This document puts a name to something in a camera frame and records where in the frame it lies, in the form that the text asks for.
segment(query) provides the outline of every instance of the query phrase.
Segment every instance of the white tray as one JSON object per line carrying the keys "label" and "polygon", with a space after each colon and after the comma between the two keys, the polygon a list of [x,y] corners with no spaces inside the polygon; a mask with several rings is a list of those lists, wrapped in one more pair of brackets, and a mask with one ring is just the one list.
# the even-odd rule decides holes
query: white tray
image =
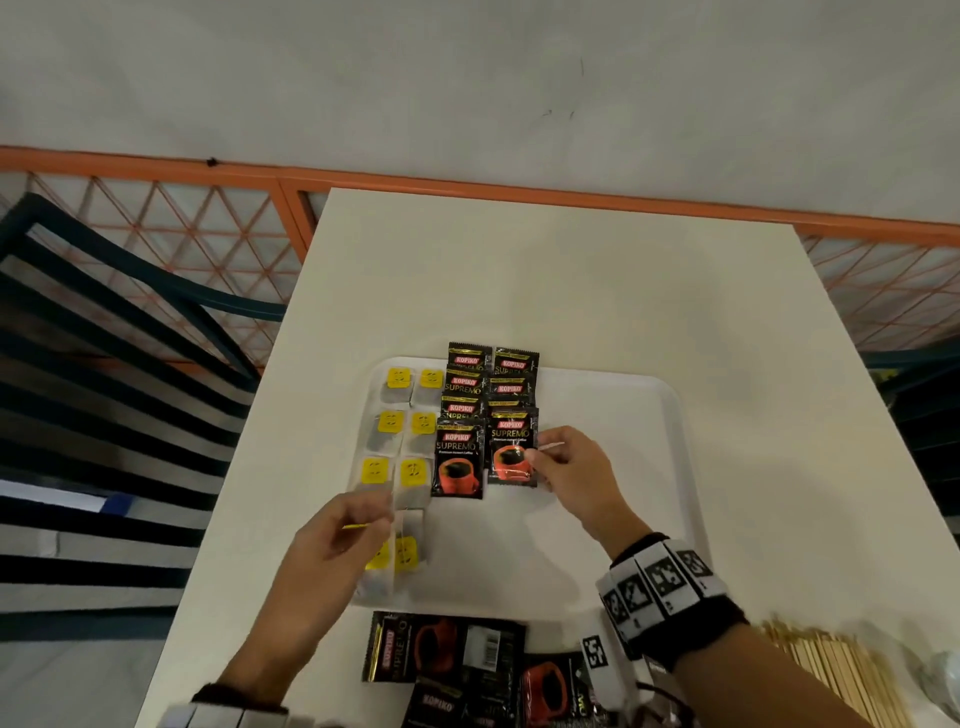
{"label": "white tray", "polygon": [[[372,397],[390,367],[443,369],[445,360],[398,356],[381,362],[372,374]],[[540,368],[537,404],[541,430],[574,425],[596,440],[636,512],[655,529],[687,540],[709,562],[680,402],[666,383]],[[553,494],[521,486],[487,486],[482,500],[432,498],[426,542],[429,564],[405,575],[405,588],[389,601],[366,605],[563,620],[597,606],[594,585],[610,565]]]}

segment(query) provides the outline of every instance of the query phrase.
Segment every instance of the barcode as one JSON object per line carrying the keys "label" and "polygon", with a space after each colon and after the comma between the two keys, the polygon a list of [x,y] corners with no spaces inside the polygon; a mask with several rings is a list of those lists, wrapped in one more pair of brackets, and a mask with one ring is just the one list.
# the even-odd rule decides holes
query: barcode
{"label": "barcode", "polygon": [[483,669],[496,672],[496,657],[500,652],[500,633],[487,636],[483,650]]}

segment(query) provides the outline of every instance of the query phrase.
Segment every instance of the floor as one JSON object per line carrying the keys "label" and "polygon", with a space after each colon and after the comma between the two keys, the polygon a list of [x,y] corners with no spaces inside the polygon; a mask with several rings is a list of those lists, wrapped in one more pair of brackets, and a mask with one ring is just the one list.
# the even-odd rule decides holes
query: floor
{"label": "floor", "polygon": [[[238,421],[155,384],[148,377],[125,371],[111,374],[154,394],[162,394],[171,403],[215,424],[231,429],[241,426]],[[69,396],[76,406],[102,417],[205,454],[229,459],[229,449],[206,443],[109,400],[77,396],[75,392],[67,395],[61,385],[49,377],[24,370],[10,361],[0,361],[0,379],[15,381],[40,393],[56,392],[60,399]],[[213,377],[205,381],[221,388]],[[226,391],[243,399],[228,387]],[[15,437],[24,442],[43,442],[45,447],[70,454],[81,450],[90,459],[198,490],[216,492],[220,487],[217,478],[191,473],[125,450],[103,448],[82,435],[37,426],[15,417],[0,418],[0,436]],[[130,516],[193,527],[205,526],[209,517],[207,513],[143,499],[134,502]],[[40,534],[34,529],[0,525],[0,552],[37,555],[39,539]],[[59,549],[59,556],[64,558],[174,567],[191,566],[196,555],[196,549],[192,548],[74,534],[60,534]],[[179,590],[0,584],[0,609],[4,611],[176,604],[179,600]],[[129,728],[136,720],[162,647],[162,641],[0,643],[0,715],[4,717],[3,722],[18,728]]]}

